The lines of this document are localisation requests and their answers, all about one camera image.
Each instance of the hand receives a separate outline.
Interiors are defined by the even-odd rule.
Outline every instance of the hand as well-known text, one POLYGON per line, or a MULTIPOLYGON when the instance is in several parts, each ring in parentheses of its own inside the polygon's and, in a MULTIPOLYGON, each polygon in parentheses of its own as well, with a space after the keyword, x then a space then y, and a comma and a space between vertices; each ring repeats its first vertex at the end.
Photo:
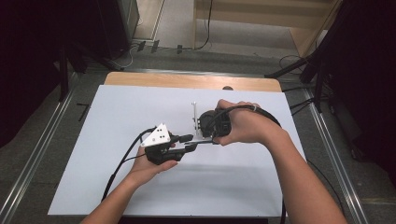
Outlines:
MULTIPOLYGON (((239 102, 233 104, 225 100, 219 100, 217 108, 225 109, 235 105, 253 105, 249 102, 239 102)), ((280 132, 282 129, 266 118, 249 109, 234 109, 229 113, 231 120, 231 132, 223 137, 216 137, 215 142, 223 146, 229 145, 234 142, 243 143, 262 143, 265 146, 271 140, 271 133, 280 132)))
MULTIPOLYGON (((144 153, 145 149, 140 147, 137 150, 136 156, 143 155, 144 153)), ((149 182, 156 174, 167 171, 176 165, 177 161, 166 161, 161 165, 156 165, 148 161, 146 156, 142 156, 134 160, 134 165, 126 178, 131 178, 140 187, 149 182)))

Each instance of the white triangular bracket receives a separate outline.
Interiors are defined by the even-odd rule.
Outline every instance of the white triangular bracket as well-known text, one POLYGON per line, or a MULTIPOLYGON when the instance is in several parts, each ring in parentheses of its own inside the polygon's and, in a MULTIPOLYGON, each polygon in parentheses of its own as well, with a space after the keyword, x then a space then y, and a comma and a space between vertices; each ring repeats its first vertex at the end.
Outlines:
POLYGON ((168 129, 164 123, 158 125, 158 127, 152 132, 146 139, 140 144, 141 147, 152 147, 171 141, 168 129))

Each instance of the person's left hand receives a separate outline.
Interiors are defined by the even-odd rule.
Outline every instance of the person's left hand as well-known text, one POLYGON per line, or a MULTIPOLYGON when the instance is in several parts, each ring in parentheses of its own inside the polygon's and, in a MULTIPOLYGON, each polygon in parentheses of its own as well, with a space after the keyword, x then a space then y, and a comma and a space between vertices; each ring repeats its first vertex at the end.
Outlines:
MULTIPOLYGON (((144 153, 145 149, 140 147, 137 150, 136 156, 143 155, 144 153)), ((148 161, 146 156, 142 156, 134 160, 134 165, 127 177, 130 176, 138 186, 142 186, 149 182, 156 174, 167 171, 176 165, 177 161, 166 161, 161 165, 156 165, 148 161)))

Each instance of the forearm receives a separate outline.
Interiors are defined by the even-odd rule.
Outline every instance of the forearm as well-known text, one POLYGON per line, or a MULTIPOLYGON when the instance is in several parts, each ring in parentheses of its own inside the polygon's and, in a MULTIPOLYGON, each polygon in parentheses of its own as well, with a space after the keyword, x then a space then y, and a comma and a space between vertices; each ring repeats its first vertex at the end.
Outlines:
POLYGON ((286 132, 278 133, 273 156, 292 223, 347 223, 329 192, 304 161, 286 132))
POLYGON ((126 176, 82 223, 118 223, 138 185, 126 176))

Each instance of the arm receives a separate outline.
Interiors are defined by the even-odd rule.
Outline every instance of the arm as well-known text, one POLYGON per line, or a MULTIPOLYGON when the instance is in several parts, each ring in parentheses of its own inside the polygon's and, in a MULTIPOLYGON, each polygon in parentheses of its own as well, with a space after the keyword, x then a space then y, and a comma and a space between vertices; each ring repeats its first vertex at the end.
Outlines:
MULTIPOLYGON (((220 100, 218 107, 233 106, 220 100)), ((223 146, 259 142, 270 151, 292 223, 347 223, 329 192, 306 164, 289 134, 266 117, 246 109, 230 112, 232 130, 216 138, 223 146)))
MULTIPOLYGON (((139 148, 137 155, 142 155, 144 149, 139 148)), ((155 165, 146 156, 137 158, 127 176, 117 187, 87 216, 82 223, 118 223, 134 192, 150 181, 156 174, 169 170, 177 165, 176 161, 167 161, 155 165)))

